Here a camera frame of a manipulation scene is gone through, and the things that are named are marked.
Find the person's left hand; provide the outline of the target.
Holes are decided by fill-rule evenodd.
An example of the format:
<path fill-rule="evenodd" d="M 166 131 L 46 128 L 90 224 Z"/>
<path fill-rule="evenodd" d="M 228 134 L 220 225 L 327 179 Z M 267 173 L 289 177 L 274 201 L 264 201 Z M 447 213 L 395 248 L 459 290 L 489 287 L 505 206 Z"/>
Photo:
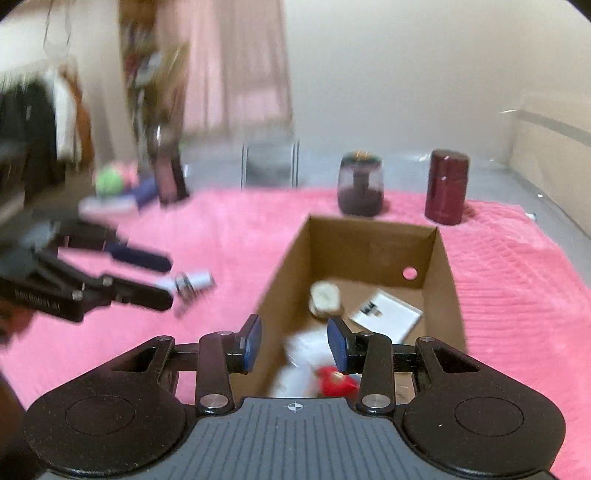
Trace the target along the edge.
<path fill-rule="evenodd" d="M 10 303 L 0 306 L 1 345 L 10 343 L 12 338 L 25 332 L 35 318 L 36 312 Z"/>

